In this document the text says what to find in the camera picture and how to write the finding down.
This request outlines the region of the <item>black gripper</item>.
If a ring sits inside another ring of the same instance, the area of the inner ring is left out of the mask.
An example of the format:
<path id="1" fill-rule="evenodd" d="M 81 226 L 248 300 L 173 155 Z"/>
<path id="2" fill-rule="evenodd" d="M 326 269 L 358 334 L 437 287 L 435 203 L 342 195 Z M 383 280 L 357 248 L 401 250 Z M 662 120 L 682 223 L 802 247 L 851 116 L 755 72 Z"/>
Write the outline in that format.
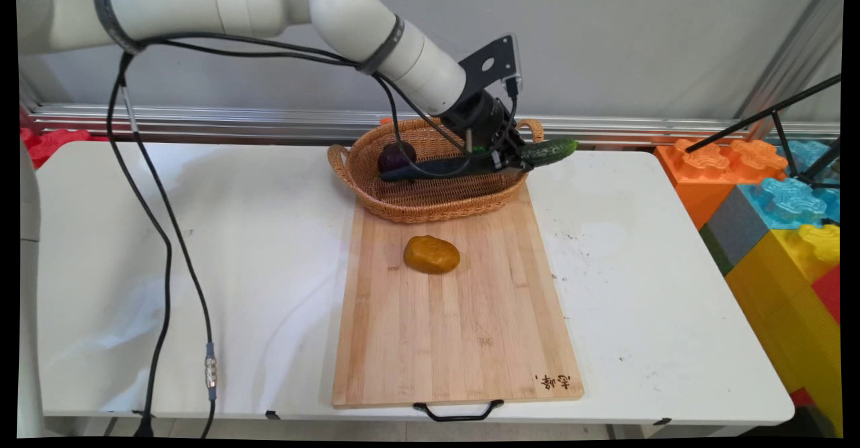
<path id="1" fill-rule="evenodd" d="M 471 133 L 472 159 L 447 160 L 448 169 L 492 169 L 531 171 L 533 165 L 523 158 L 540 157 L 540 144 L 524 143 L 516 132 L 512 112 L 500 99 L 482 92 L 464 100 L 442 115 L 443 125 L 466 138 Z"/>

